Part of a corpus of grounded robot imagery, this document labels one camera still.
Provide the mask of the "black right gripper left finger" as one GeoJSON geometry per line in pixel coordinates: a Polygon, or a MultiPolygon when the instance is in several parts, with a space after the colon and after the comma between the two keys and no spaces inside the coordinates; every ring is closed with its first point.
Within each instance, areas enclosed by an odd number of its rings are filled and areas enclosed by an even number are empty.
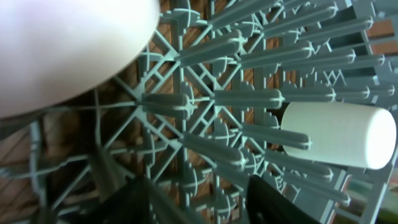
{"type": "Polygon", "coordinates": [[[156,217],[161,223],[192,223],[186,214],[169,200],[149,179],[140,177],[124,185],[77,224],[150,223],[156,217]]]}

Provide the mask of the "white cup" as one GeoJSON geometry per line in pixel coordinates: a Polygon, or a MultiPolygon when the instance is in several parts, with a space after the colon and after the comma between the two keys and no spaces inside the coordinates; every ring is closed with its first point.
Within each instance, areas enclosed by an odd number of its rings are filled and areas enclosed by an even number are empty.
{"type": "Polygon", "coordinates": [[[281,128],[310,138],[308,150],[284,147],[289,156],[299,159],[381,169],[396,149],[393,115],[374,106],[291,102],[282,115],[281,128]]]}

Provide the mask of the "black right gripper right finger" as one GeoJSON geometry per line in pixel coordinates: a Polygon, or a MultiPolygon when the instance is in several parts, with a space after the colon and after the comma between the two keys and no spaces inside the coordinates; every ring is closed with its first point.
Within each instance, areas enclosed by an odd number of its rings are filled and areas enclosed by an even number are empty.
{"type": "Polygon", "coordinates": [[[319,224],[258,175],[250,176],[246,209],[251,224],[319,224]]]}

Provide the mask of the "large white plate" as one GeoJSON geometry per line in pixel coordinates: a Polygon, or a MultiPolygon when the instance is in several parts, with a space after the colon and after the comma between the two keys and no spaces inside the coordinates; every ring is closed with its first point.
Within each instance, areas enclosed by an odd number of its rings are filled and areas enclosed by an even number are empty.
{"type": "Polygon", "coordinates": [[[149,43],[158,0],[1,0],[1,117],[109,80],[149,43]]]}

